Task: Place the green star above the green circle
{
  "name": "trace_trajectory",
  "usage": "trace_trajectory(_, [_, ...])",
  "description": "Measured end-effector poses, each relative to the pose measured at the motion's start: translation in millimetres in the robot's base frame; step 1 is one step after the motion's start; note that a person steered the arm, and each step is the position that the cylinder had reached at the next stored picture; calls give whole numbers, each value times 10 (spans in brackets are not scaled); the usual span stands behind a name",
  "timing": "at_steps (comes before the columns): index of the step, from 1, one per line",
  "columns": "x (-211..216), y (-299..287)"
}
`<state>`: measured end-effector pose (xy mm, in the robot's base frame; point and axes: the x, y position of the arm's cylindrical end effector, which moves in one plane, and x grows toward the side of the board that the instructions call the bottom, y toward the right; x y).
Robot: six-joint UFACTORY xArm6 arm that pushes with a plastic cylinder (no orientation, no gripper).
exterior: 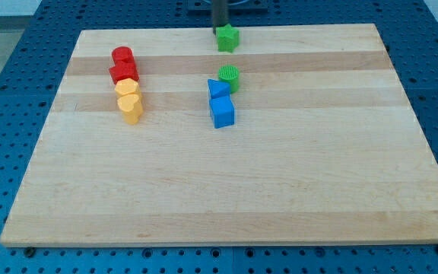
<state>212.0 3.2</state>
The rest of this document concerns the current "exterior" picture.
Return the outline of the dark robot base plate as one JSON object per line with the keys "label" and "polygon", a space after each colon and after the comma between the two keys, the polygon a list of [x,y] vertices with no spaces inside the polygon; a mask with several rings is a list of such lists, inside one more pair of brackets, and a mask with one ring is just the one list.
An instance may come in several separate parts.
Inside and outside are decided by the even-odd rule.
{"label": "dark robot base plate", "polygon": [[[211,0],[185,0],[188,14],[211,14]],[[268,10],[268,0],[228,0],[229,11],[260,11]]]}

